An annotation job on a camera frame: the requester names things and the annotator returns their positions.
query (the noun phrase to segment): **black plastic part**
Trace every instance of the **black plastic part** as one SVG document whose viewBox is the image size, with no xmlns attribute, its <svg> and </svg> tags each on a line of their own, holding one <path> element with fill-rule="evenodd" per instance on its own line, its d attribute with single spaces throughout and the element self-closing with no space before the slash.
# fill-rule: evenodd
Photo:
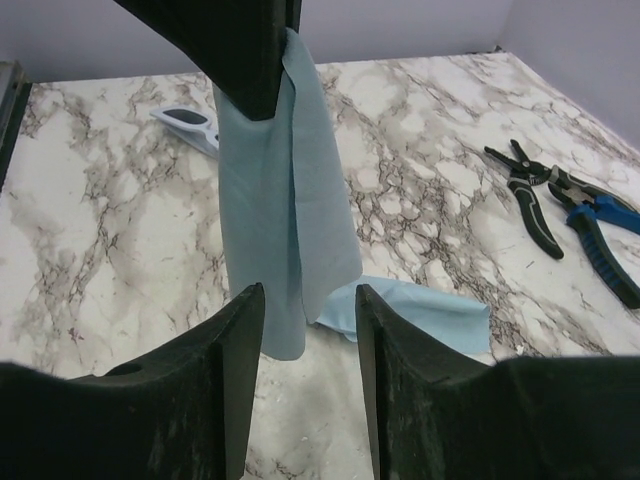
<svg viewBox="0 0 640 480">
<path fill-rule="evenodd" d="M 574 177 L 573 175 L 562 170 L 557 165 L 553 167 L 551 172 L 552 173 L 551 173 L 551 177 L 549 178 L 549 181 L 552 183 L 555 183 L 557 186 L 561 188 L 564 188 L 565 190 L 570 190 L 571 188 L 578 188 L 593 198 L 600 197 L 600 196 L 608 196 L 613 198 L 613 200 L 619 206 L 626 208 L 627 210 L 630 210 L 632 212 L 638 213 L 637 208 L 635 208 L 629 202 L 620 198 L 616 194 L 609 192 L 607 190 L 603 190 L 602 188 L 596 187 L 595 185 L 589 182 L 585 182 L 584 180 Z"/>
<path fill-rule="evenodd" d="M 115 0 L 182 50 L 251 120 L 275 113 L 301 0 Z"/>
<path fill-rule="evenodd" d="M 518 142 L 517 140 L 511 139 L 509 143 L 511 144 L 511 148 L 513 148 L 513 151 L 516 152 L 516 156 L 521 162 L 531 163 L 531 159 L 529 158 L 529 155 L 524 153 L 524 150 L 520 146 L 520 142 Z"/>
<path fill-rule="evenodd" d="M 192 112 L 191 110 L 185 110 L 184 108 L 172 108 L 170 110 L 165 110 L 164 114 L 167 117 L 175 118 L 176 120 L 180 120 L 181 122 L 189 125 L 202 125 L 203 123 L 207 123 L 208 120 L 204 115 Z"/>
<path fill-rule="evenodd" d="M 640 359 L 487 367 L 357 290 L 376 480 L 638 480 Z"/>
<path fill-rule="evenodd" d="M 263 321 L 257 285 L 103 377 L 0 364 L 0 478 L 238 480 Z"/>
<path fill-rule="evenodd" d="M 550 257 L 557 260 L 564 257 L 564 252 L 544 220 L 540 202 L 529 184 L 528 176 L 512 172 L 507 186 L 518 200 L 524 226 L 529 232 L 529 236 Z"/>
<path fill-rule="evenodd" d="M 580 243 L 593 269 L 611 291 L 628 308 L 640 308 L 640 288 L 609 250 L 598 226 L 595 212 L 587 205 L 576 207 L 567 218 L 567 225 L 578 233 Z"/>
<path fill-rule="evenodd" d="M 0 66 L 0 77 L 8 82 L 0 88 L 0 189 L 9 170 L 13 149 L 20 132 L 22 117 L 27 108 L 31 83 L 17 63 Z"/>
</svg>

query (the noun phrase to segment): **light purple wall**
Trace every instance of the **light purple wall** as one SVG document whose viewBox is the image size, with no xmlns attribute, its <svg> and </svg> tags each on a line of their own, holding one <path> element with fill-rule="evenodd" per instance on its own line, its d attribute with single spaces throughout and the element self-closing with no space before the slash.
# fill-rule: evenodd
<svg viewBox="0 0 640 480">
<path fill-rule="evenodd" d="M 512 1 L 302 0 L 301 33 L 318 63 L 485 51 Z M 0 60 L 9 59 L 34 81 L 196 70 L 112 0 L 3 1 Z"/>
<path fill-rule="evenodd" d="M 500 45 L 640 147 L 640 0 L 515 0 Z"/>
</svg>

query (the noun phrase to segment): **white marble surface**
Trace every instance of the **white marble surface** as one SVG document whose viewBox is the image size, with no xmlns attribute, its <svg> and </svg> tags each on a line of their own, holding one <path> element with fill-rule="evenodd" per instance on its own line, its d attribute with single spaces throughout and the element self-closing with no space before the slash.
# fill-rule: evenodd
<svg viewBox="0 0 640 480">
<path fill-rule="evenodd" d="M 640 314 L 597 277 L 546 187 L 560 262 L 481 153 L 515 138 L 640 205 L 637 151 L 507 53 L 319 69 L 365 273 L 491 305 L 487 362 L 640 351 Z M 1 359 L 99 375 L 228 299 L 216 164 L 149 117 L 174 103 L 214 113 L 202 75 L 34 87 L 0 197 Z M 602 228 L 640 280 L 640 238 Z M 299 361 L 261 359 L 246 478 L 372 478 L 353 344 L 310 327 Z"/>
</svg>

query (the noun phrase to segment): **pliers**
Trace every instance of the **pliers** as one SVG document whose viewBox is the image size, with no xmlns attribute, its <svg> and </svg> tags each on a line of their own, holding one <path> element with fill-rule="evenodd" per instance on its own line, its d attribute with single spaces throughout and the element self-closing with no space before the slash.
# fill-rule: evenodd
<svg viewBox="0 0 640 480">
<path fill-rule="evenodd" d="M 518 200 L 524 226 L 531 238 L 548 255 L 555 259 L 561 259 L 564 257 L 564 252 L 556 242 L 556 239 L 553 238 L 553 234 L 542 215 L 538 197 L 536 197 L 533 188 L 531 188 L 549 180 L 553 170 L 539 162 L 530 160 L 517 141 L 511 140 L 511 147 L 516 154 L 517 160 L 511 159 L 490 147 L 484 147 L 484 151 L 511 169 L 507 186 L 515 195 L 516 200 Z"/>
<path fill-rule="evenodd" d="M 640 288 L 609 250 L 597 222 L 602 220 L 640 235 L 640 214 L 620 205 L 609 195 L 593 196 L 575 185 L 563 188 L 549 183 L 549 191 L 569 212 L 567 225 L 577 232 L 582 248 L 600 278 L 627 307 L 640 308 Z"/>
<path fill-rule="evenodd" d="M 615 205 L 630 212 L 636 212 L 632 205 L 617 195 L 580 180 L 557 165 L 549 168 L 542 163 L 532 161 L 516 140 L 511 140 L 511 147 L 516 154 L 517 160 L 511 159 L 490 147 L 484 147 L 484 151 L 511 169 L 507 186 L 518 200 L 527 232 L 549 256 L 559 260 L 564 257 L 564 252 L 555 238 L 553 238 L 553 234 L 542 215 L 540 202 L 531 187 L 549 182 L 549 186 L 556 185 L 566 190 L 577 189 L 593 198 L 610 198 Z"/>
</svg>

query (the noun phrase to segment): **blue towel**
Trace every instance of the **blue towel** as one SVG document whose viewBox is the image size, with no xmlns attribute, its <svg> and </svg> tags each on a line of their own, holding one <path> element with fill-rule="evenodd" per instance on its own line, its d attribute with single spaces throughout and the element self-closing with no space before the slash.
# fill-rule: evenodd
<svg viewBox="0 0 640 480">
<path fill-rule="evenodd" d="M 248 120 L 218 89 L 215 99 L 231 294 L 264 285 L 262 351 L 294 360 L 304 352 L 307 322 L 362 274 L 362 262 L 324 92 L 292 30 L 282 61 L 274 118 Z"/>
<path fill-rule="evenodd" d="M 414 283 L 363 275 L 327 299 L 318 323 L 356 341 L 356 287 L 369 284 L 395 312 L 461 353 L 489 350 L 489 307 L 470 298 Z"/>
</svg>

